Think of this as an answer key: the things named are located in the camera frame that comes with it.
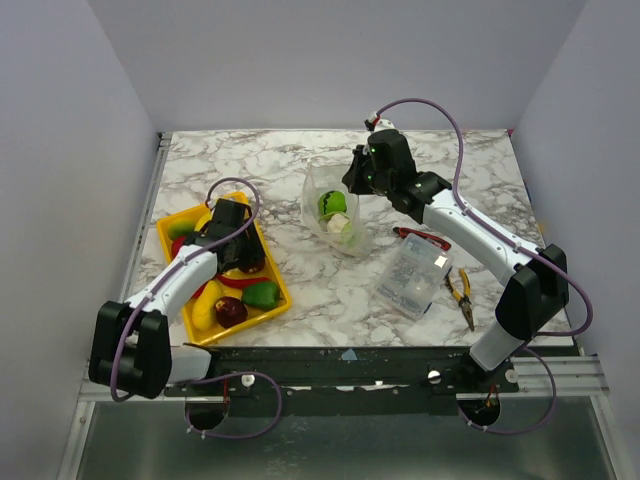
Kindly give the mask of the green striped ball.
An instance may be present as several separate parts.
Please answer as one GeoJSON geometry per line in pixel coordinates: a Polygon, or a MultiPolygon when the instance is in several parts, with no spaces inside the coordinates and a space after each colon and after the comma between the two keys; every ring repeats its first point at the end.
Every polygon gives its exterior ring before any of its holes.
{"type": "Polygon", "coordinates": [[[339,190],[329,190],[323,193],[318,199],[317,206],[320,216],[346,213],[348,209],[346,197],[339,190]]]}

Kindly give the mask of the dark red apple front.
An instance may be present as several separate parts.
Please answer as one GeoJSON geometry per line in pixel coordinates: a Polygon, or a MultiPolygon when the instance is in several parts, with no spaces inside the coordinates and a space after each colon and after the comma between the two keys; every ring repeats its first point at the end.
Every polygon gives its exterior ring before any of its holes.
{"type": "Polygon", "coordinates": [[[225,328],[232,328],[248,318],[248,310],[244,303],[234,297],[224,296],[214,304],[217,323],[225,328]]]}

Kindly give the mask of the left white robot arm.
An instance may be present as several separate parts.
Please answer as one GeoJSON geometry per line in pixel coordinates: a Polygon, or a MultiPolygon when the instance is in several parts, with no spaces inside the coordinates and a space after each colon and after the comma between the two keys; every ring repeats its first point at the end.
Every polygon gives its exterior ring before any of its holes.
{"type": "Polygon", "coordinates": [[[117,401],[134,395],[153,399],[182,380],[201,395],[214,393],[220,368],[200,353],[174,361],[168,322],[206,282],[262,252],[255,217],[246,204],[218,200],[211,220],[187,236],[158,277],[123,302],[105,302],[97,313],[89,379],[108,386],[117,401]]]}

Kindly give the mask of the clear zip top bag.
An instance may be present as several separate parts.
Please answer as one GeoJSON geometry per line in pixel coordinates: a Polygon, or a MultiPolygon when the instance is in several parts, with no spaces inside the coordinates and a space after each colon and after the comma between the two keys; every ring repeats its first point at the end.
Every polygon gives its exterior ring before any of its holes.
{"type": "Polygon", "coordinates": [[[337,251],[366,257],[372,239],[360,218],[359,197],[343,184],[346,164],[311,165],[302,187],[303,224],[321,241],[337,251]]]}

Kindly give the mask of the dark red apple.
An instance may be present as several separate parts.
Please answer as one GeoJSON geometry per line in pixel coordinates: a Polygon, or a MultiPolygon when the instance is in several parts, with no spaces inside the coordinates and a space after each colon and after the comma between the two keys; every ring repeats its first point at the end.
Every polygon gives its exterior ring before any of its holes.
{"type": "Polygon", "coordinates": [[[214,304],[217,323],[225,328],[232,328],[248,318],[248,310],[244,303],[234,297],[224,296],[214,304]]]}
{"type": "Polygon", "coordinates": [[[254,274],[262,271],[265,264],[263,255],[246,256],[241,260],[238,269],[245,274],[254,274]]]}

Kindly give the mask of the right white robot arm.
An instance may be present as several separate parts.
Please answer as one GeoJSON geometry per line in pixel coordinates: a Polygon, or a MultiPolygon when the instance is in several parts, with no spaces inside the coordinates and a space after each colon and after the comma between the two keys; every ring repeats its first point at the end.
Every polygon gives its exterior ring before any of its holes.
{"type": "Polygon", "coordinates": [[[469,390],[480,392],[496,380],[496,368],[529,342],[569,300],[564,251],[544,248],[539,260],[523,253],[536,246],[499,226],[484,214],[471,218],[472,209],[458,201],[450,182],[416,168],[407,138],[396,129],[371,134],[353,150],[353,161],[342,183],[351,194],[380,195],[393,208],[419,224],[444,234],[489,270],[504,291],[495,309],[496,322],[469,351],[472,360],[460,367],[460,379],[469,390]]]}

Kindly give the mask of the green bell pepper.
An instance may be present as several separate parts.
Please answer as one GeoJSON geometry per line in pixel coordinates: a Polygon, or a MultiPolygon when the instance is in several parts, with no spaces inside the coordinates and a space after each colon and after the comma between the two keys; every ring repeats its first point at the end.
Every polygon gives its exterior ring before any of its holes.
{"type": "Polygon", "coordinates": [[[275,309],[281,300],[280,289],[272,281],[251,285],[243,290],[241,301],[254,309],[270,311],[275,309]]]}

